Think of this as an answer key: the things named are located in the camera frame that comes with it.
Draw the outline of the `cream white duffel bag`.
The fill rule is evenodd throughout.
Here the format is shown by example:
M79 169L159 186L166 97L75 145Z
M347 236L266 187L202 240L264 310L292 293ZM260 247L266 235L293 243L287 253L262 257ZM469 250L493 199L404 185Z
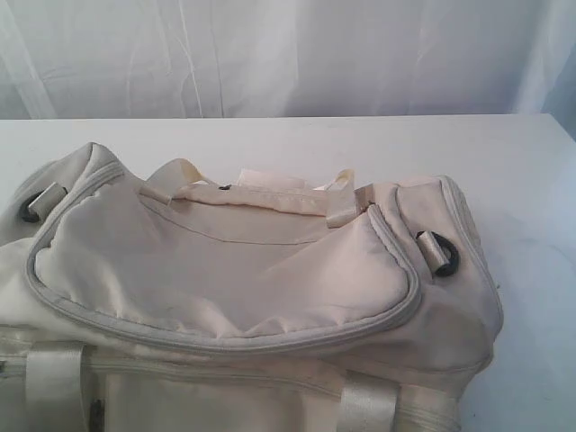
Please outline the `cream white duffel bag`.
M446 176L144 180L90 143L1 214L4 431L456 431L502 321Z

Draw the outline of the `white backdrop curtain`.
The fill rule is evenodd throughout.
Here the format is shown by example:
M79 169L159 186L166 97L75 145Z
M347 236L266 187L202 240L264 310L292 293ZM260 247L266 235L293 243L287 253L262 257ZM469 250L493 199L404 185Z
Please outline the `white backdrop curtain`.
M5 119L567 113L572 1L4 1Z

